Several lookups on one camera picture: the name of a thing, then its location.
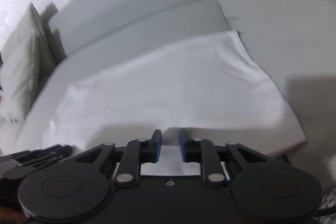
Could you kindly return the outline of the white sweatshirt with gold script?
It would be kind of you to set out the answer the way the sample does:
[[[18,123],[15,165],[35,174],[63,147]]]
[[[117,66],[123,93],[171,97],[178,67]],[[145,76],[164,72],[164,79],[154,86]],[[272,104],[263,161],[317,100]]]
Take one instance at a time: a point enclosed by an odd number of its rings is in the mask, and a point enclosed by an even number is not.
[[[194,175],[178,133],[215,145],[235,142],[269,156],[306,137],[282,92],[250,57],[238,32],[180,40],[71,84],[42,133],[45,148],[79,153],[105,142],[124,146],[162,132],[157,164],[143,174]]]

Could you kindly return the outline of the beige cushion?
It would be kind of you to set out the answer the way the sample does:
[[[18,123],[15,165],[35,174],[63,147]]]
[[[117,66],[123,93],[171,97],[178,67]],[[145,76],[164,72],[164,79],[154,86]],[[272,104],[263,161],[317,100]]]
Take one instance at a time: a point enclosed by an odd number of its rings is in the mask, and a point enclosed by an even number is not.
[[[32,3],[7,38],[1,59],[1,116],[22,122],[39,94],[40,79],[56,67],[41,16]]]

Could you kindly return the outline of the blue white patterned cloth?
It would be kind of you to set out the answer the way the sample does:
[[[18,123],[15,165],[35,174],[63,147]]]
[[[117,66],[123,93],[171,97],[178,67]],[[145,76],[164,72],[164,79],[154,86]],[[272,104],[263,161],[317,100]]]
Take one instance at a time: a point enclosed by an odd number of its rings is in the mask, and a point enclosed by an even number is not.
[[[318,217],[320,223],[335,223],[335,189],[327,192],[322,199]]]

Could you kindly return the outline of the grey sofa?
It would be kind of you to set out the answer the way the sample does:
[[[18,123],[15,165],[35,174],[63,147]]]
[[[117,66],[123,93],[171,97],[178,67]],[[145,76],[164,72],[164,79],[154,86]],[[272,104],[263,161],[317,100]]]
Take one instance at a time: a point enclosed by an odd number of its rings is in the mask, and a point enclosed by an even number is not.
[[[272,157],[335,186],[335,0],[72,0],[39,15],[56,67],[24,121],[1,116],[2,153],[42,148],[71,84],[180,40],[236,31],[306,137]]]

